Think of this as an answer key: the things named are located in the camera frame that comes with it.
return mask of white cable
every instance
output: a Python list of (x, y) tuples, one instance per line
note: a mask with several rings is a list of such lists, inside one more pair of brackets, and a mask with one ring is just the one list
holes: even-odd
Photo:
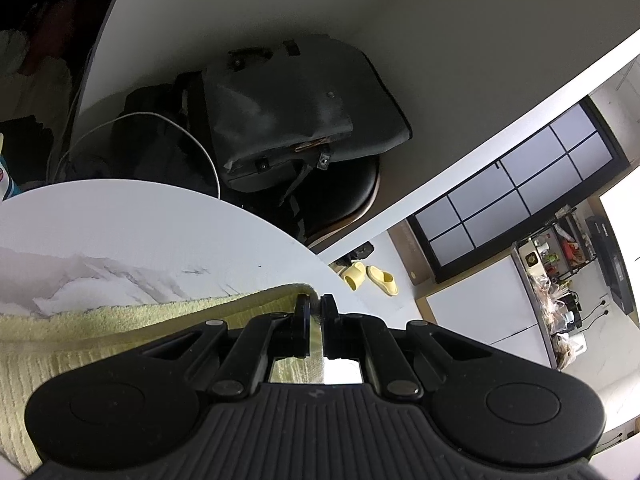
[[(76, 92), (76, 95), (74, 96), (73, 100), (71, 101), (71, 104), (69, 105), (69, 113), (66, 115), (65, 127), (62, 128), (62, 133), (60, 134), (61, 142), (62, 142), (62, 137), (64, 137), (65, 135), (66, 128), (69, 126), (69, 119), (71, 119), (71, 114), (74, 111), (74, 105), (76, 104), (76, 101), (78, 100), (79, 95), (80, 95), (80, 88)], [(44, 181), (46, 184), (49, 183), (49, 175), (50, 175), (49, 172), (51, 170), (51, 159), (53, 157), (53, 149), (54, 149), (54, 146), (51, 145), (51, 149), (49, 150), (49, 156), (47, 157), (47, 168), (44, 174)]]
[(134, 116), (134, 115), (152, 115), (152, 116), (164, 119), (169, 124), (172, 124), (173, 126), (178, 128), (182, 133), (184, 133), (187, 137), (189, 137), (193, 142), (195, 142), (198, 145), (198, 147), (202, 150), (202, 153), (204, 153), (204, 155), (207, 157), (207, 160), (209, 161), (209, 164), (211, 165), (211, 169), (213, 170), (213, 176), (216, 178), (216, 187), (218, 188), (218, 198), (220, 198), (220, 181), (218, 179), (218, 171), (216, 170), (216, 165), (213, 163), (213, 160), (211, 160), (211, 157), (209, 156), (209, 153), (207, 153), (207, 150), (204, 149), (204, 146), (200, 143), (200, 141), (198, 139), (196, 139), (187, 130), (185, 130), (182, 126), (180, 126), (180, 124), (176, 124), (171, 119), (166, 118), (164, 115), (156, 114), (155, 112), (131, 112), (130, 114), (120, 115), (119, 117), (116, 117), (115, 119), (112, 119), (111, 121), (107, 121), (107, 122), (105, 122), (103, 124), (100, 124), (99, 126), (96, 126), (95, 128), (92, 128), (91, 130), (89, 130), (87, 133), (82, 134), (79, 137), (79, 139), (76, 140), (76, 142), (74, 142), (71, 146), (69, 146), (69, 149), (66, 150), (66, 152), (63, 153), (63, 155), (60, 157), (60, 161), (58, 163), (58, 166), (56, 167), (56, 172), (53, 174), (53, 180), (55, 181), (58, 178), (58, 172), (60, 171), (60, 165), (62, 165), (62, 161), (64, 160), (64, 158), (71, 152), (72, 149), (74, 149), (78, 145), (78, 143), (81, 140), (83, 140), (88, 135), (94, 133), (95, 130), (99, 130), (103, 126), (109, 126), (109, 124), (113, 124), (114, 122), (119, 121), (120, 119), (124, 119), (125, 117), (131, 117), (131, 116)]

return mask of slipper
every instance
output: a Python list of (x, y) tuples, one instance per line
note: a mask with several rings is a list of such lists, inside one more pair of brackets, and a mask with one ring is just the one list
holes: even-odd
[(396, 285), (396, 280), (390, 272), (386, 272), (386, 270), (380, 270), (377, 267), (369, 266), (367, 267), (367, 275), (370, 277), (371, 281), (379, 286), (382, 290), (384, 290), (388, 295), (395, 296), (398, 294), (398, 286)]
[(362, 262), (353, 262), (351, 267), (345, 269), (340, 277), (351, 287), (351, 290), (357, 290), (362, 285), (366, 275), (364, 264)]

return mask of window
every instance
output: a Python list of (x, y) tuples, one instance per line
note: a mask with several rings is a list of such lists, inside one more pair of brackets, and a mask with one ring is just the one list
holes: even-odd
[(440, 282), (509, 247), (627, 166), (586, 98), (409, 222)]

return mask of cable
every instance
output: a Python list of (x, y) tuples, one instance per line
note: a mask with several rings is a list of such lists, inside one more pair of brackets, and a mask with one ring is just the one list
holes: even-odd
[(620, 438), (621, 436), (622, 436), (622, 433), (619, 433), (619, 434), (617, 434), (615, 437), (613, 437), (613, 438), (611, 438), (611, 439), (607, 440), (606, 442), (603, 442), (602, 444), (598, 444), (598, 445), (596, 446), (596, 448), (598, 448), (598, 447), (602, 447), (602, 446), (606, 446), (607, 444), (610, 444), (611, 442), (613, 442), (613, 441), (614, 441), (614, 440), (616, 440), (617, 438)]
[(596, 319), (594, 319), (593, 321), (591, 321), (590, 325), (589, 325), (587, 328), (585, 328), (584, 330), (580, 330), (580, 332), (578, 332), (578, 333), (580, 333), (580, 334), (581, 334), (582, 332), (587, 332), (587, 330), (591, 328), (591, 325), (592, 325), (592, 324), (594, 324), (594, 323), (595, 323), (597, 320), (599, 320), (602, 316), (606, 316), (608, 313), (609, 313), (609, 311), (608, 311), (608, 310), (605, 310), (602, 314), (600, 314), (599, 316), (597, 316), (597, 317), (596, 317)]
[(598, 452), (598, 453), (601, 453), (601, 452), (603, 452), (603, 451), (606, 451), (607, 449), (609, 449), (609, 448), (611, 448), (611, 447), (614, 447), (616, 444), (620, 444), (620, 442), (622, 442), (622, 439), (621, 439), (621, 438), (617, 439), (613, 444), (611, 444), (611, 446), (607, 446), (607, 447), (600, 448), (597, 452)]
[[(89, 49), (89, 52), (86, 54), (86, 57), (84, 58), (84, 66), (82, 67), (82, 73), (86, 73), (86, 67), (89, 65), (89, 58), (91, 57), (92, 52), (94, 51), (94, 48), (91, 47)], [(69, 126), (69, 121), (71, 120), (71, 115), (74, 112), (74, 105), (76, 104), (76, 101), (78, 100), (78, 97), (80, 97), (80, 91), (82, 90), (82, 80), (80, 81), (79, 85), (78, 85), (78, 91), (76, 91), (76, 95), (74, 96), (74, 98), (71, 100), (71, 104), (69, 105), (69, 113), (66, 115), (66, 121), (65, 121), (65, 127), (62, 128), (62, 131), (60, 132), (60, 143), (62, 143), (63, 138), (65, 137), (65, 132), (66, 132), (66, 128)], [(49, 170), (51, 169), (51, 157), (53, 156), (53, 145), (51, 145), (51, 149), (49, 150), (49, 156), (47, 157), (47, 167), (45, 168), (45, 174), (44, 174), (44, 182), (45, 184), (50, 184), (50, 175), (49, 175)]]
[[(73, 114), (74, 105), (76, 104), (76, 101), (78, 100), (78, 96), (80, 95), (80, 89), (81, 88), (78, 88), (78, 91), (76, 92), (76, 95), (74, 96), (73, 100), (71, 101), (71, 104), (69, 105), (69, 113), (66, 115), (65, 127), (62, 128), (62, 133), (60, 134), (60, 140), (62, 140), (62, 137), (65, 135), (66, 128), (69, 126), (69, 120), (71, 119), (71, 115)], [(49, 184), (49, 171), (51, 170), (51, 157), (52, 156), (53, 156), (53, 146), (49, 150), (49, 156), (47, 157), (47, 168), (46, 168), (45, 174), (44, 174), (44, 181), (45, 181), (46, 184)]]
[(220, 198), (220, 180), (218, 179), (218, 171), (216, 170), (216, 165), (213, 163), (213, 160), (211, 160), (211, 157), (209, 156), (209, 153), (207, 153), (207, 150), (204, 149), (204, 146), (200, 143), (200, 141), (198, 139), (196, 139), (187, 130), (185, 130), (182, 126), (180, 126), (180, 124), (176, 124), (171, 119), (166, 118), (164, 115), (156, 114), (155, 112), (131, 112), (129, 114), (120, 115), (119, 117), (116, 117), (115, 119), (112, 119), (111, 121), (107, 121), (107, 122), (105, 122), (103, 124), (100, 124), (99, 126), (96, 126), (95, 128), (92, 128), (91, 130), (89, 130), (87, 133), (82, 134), (78, 138), (78, 140), (76, 140), (76, 142), (74, 142), (71, 146), (69, 146), (69, 149), (66, 150), (66, 152), (63, 153), (62, 156), (60, 157), (60, 161), (58, 162), (58, 166), (56, 167), (56, 171), (53, 174), (53, 180), (55, 181), (58, 178), (58, 172), (60, 171), (60, 166), (62, 165), (62, 161), (64, 160), (64, 158), (71, 152), (72, 149), (74, 149), (78, 145), (78, 143), (80, 143), (81, 140), (83, 140), (85, 137), (87, 137), (87, 136), (91, 135), (92, 133), (94, 133), (94, 131), (99, 130), (103, 126), (109, 126), (109, 124), (113, 124), (114, 122), (119, 121), (120, 119), (124, 119), (125, 117), (131, 117), (131, 116), (134, 116), (134, 115), (151, 115), (151, 116), (159, 117), (159, 118), (165, 120), (166, 122), (168, 122), (169, 124), (171, 124), (171, 125), (175, 126), (176, 128), (178, 128), (182, 133), (184, 133), (193, 142), (195, 142), (198, 145), (198, 147), (202, 150), (202, 153), (204, 153), (204, 155), (207, 157), (207, 160), (209, 161), (209, 164), (211, 165), (211, 169), (213, 170), (213, 176), (216, 179), (216, 188), (217, 188), (217, 191), (218, 191), (218, 199)]
[(596, 308), (594, 308), (594, 309), (589, 313), (589, 315), (588, 315), (588, 316), (583, 317), (583, 318), (582, 318), (582, 320), (584, 321), (585, 319), (587, 319), (587, 317), (589, 317), (591, 314), (593, 314), (593, 313), (598, 309), (598, 307), (603, 306), (604, 304), (607, 304), (607, 302), (606, 302), (605, 300), (602, 300), (599, 304), (597, 304)]

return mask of black backpack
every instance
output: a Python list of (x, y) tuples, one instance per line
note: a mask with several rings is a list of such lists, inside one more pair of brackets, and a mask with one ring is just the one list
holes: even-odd
[(192, 132), (221, 181), (241, 192), (293, 182), (331, 162), (377, 155), (411, 138), (367, 57), (329, 36), (235, 50), (189, 88)]

